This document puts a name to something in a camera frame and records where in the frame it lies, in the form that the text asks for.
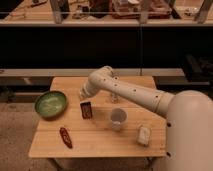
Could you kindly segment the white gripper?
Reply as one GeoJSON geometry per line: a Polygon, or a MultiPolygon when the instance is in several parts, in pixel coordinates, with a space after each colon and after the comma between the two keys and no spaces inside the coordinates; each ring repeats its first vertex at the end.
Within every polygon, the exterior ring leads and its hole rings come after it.
{"type": "Polygon", "coordinates": [[[79,91],[79,95],[82,100],[91,98],[93,96],[91,86],[88,84],[84,84],[79,91]]]}

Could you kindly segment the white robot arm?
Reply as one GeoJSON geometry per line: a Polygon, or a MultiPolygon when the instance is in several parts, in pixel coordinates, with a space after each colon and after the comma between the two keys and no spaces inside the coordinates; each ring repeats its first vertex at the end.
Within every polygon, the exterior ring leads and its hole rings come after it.
{"type": "Polygon", "coordinates": [[[110,66],[93,71],[80,96],[91,98],[100,90],[166,118],[167,171],[213,171],[213,101],[207,95],[194,90],[172,94],[120,81],[110,66]]]}

